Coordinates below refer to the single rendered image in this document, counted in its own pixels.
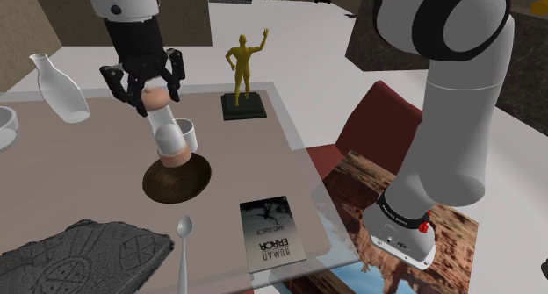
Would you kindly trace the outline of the white cup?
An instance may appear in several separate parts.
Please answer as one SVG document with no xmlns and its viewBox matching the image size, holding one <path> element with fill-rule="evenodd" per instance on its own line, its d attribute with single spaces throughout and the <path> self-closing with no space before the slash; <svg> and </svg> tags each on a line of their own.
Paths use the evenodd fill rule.
<svg viewBox="0 0 548 294">
<path fill-rule="evenodd" d="M 198 142 L 194 124 L 187 118 L 177 118 L 176 122 L 184 136 L 186 144 L 189 146 L 191 152 L 195 153 L 198 150 Z"/>
</svg>

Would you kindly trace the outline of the clear glass bowl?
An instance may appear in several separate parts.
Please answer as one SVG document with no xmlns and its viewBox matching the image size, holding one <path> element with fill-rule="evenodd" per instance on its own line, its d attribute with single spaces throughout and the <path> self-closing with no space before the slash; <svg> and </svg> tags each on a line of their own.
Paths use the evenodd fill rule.
<svg viewBox="0 0 548 294">
<path fill-rule="evenodd" d="M 16 143 L 18 128 L 17 113 L 10 107 L 0 106 L 0 153 Z"/>
</svg>

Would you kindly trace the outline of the white glass vase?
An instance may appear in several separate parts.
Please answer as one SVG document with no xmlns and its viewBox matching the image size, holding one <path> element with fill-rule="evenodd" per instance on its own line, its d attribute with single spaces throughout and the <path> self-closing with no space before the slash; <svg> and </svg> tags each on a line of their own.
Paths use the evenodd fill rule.
<svg viewBox="0 0 548 294">
<path fill-rule="evenodd" d="M 66 123 L 86 120 L 90 109 L 78 85 L 50 61 L 47 54 L 29 56 L 38 71 L 40 94 L 51 109 Z"/>
</svg>

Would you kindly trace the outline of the silver spoon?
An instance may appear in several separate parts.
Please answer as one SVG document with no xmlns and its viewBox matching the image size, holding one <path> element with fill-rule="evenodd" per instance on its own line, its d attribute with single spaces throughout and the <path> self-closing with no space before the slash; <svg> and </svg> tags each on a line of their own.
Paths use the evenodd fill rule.
<svg viewBox="0 0 548 294">
<path fill-rule="evenodd" d="M 187 236 L 193 228 L 191 218 L 188 215 L 183 215 L 177 224 L 177 235 L 181 240 L 181 259 L 178 275 L 177 294 L 187 294 L 187 268 L 186 268 L 186 253 L 185 242 Z"/>
</svg>

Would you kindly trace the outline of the grey book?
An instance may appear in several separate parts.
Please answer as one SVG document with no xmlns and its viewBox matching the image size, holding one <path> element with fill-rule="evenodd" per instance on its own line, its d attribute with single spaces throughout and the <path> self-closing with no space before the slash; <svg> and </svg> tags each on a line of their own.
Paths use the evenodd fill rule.
<svg viewBox="0 0 548 294">
<path fill-rule="evenodd" d="M 240 203 L 240 212 L 250 274 L 306 259 L 286 196 Z"/>
</svg>

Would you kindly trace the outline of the clear grinder with pink ends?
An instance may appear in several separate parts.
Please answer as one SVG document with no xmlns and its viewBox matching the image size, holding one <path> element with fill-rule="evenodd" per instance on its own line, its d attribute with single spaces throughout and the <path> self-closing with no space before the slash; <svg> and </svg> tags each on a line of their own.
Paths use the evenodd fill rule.
<svg viewBox="0 0 548 294">
<path fill-rule="evenodd" d="M 184 165 L 191 158 L 191 150 L 169 107 L 169 92 L 161 87 L 147 87 L 142 91 L 141 100 L 161 163 L 167 168 Z"/>
</svg>

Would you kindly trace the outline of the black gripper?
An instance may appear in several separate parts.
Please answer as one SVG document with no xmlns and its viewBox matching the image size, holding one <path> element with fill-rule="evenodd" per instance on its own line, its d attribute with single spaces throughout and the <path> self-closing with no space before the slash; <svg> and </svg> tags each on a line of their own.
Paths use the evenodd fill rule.
<svg viewBox="0 0 548 294">
<path fill-rule="evenodd" d="M 144 60 L 152 66 L 157 61 L 158 73 L 167 83 L 170 98 L 179 102 L 180 82 L 185 79 L 183 56 L 175 48 L 169 48 L 166 53 L 163 51 L 162 36 L 156 17 L 137 22 L 114 22 L 105 18 L 104 22 L 118 54 L 119 64 L 125 63 L 129 58 Z M 165 67 L 167 58 L 171 71 Z M 141 72 L 137 75 L 128 75 L 126 90 L 122 85 L 125 71 L 121 66 L 102 66 L 99 72 L 116 99 L 134 107 L 142 117 L 148 115 L 141 99 L 145 85 L 145 77 Z"/>
</svg>

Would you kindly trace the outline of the beige table with glass rim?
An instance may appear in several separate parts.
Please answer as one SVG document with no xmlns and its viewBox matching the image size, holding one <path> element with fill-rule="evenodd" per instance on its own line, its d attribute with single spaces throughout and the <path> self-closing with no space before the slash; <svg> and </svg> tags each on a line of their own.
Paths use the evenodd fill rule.
<svg viewBox="0 0 548 294">
<path fill-rule="evenodd" d="M 146 119 L 112 98 L 87 90 L 90 117 L 60 120 L 36 92 L 2 96 L 18 115 L 15 145 L 0 153 L 0 254 L 63 231 L 82 219 L 124 221 L 175 236 L 177 222 L 193 223 L 142 294 L 176 294 L 180 261 L 188 265 L 189 294 L 226 294 L 345 266 L 354 248 L 275 86 L 257 82 L 267 115 L 226 121 L 226 84 L 187 85 L 172 107 L 193 122 L 198 153 L 211 164 L 208 186 L 181 204 L 148 198 L 141 181 L 157 153 Z M 287 196 L 306 259 L 248 272 L 239 205 Z"/>
</svg>

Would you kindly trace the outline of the dark grey carved stone slab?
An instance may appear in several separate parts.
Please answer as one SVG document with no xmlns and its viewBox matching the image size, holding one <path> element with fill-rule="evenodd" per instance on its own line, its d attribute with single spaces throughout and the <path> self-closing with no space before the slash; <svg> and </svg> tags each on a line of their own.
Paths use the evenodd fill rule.
<svg viewBox="0 0 548 294">
<path fill-rule="evenodd" d="M 83 219 L 0 255 L 0 294 L 135 294 L 174 249 L 167 234 Z"/>
</svg>

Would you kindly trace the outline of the gold figure on black base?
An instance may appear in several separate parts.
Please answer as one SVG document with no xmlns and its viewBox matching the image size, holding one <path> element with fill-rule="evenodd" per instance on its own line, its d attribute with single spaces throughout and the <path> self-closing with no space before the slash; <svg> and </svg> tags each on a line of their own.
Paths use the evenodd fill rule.
<svg viewBox="0 0 548 294">
<path fill-rule="evenodd" d="M 269 35 L 269 29 L 263 30 L 263 40 L 259 46 L 248 47 L 245 35 L 239 37 L 239 46 L 232 47 L 225 55 L 234 71 L 234 92 L 221 96 L 223 119 L 225 121 L 266 118 L 267 113 L 261 96 L 250 90 L 251 55 L 263 50 Z"/>
</svg>

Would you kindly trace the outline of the dark brown wooden plate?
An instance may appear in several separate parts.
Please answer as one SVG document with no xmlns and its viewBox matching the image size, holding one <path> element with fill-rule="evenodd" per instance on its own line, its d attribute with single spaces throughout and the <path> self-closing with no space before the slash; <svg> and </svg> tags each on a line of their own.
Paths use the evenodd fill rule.
<svg viewBox="0 0 548 294">
<path fill-rule="evenodd" d="M 209 184 L 212 168 L 200 154 L 191 154 L 190 160 L 176 168 L 166 168 L 161 161 L 154 162 L 145 172 L 142 189 L 158 203 L 178 204 L 193 199 Z"/>
</svg>

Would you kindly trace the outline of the patterned robot stand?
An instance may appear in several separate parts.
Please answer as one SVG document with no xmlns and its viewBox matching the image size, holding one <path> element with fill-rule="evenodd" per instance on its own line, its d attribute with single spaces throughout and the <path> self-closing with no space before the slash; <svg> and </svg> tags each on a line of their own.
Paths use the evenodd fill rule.
<svg viewBox="0 0 548 294">
<path fill-rule="evenodd" d="M 291 294 L 468 294 L 478 223 L 450 207 L 431 209 L 436 256 L 425 270 L 374 247 L 361 224 L 393 174 L 363 156 L 333 145 L 307 150 L 350 235 L 360 261 L 284 282 Z"/>
</svg>

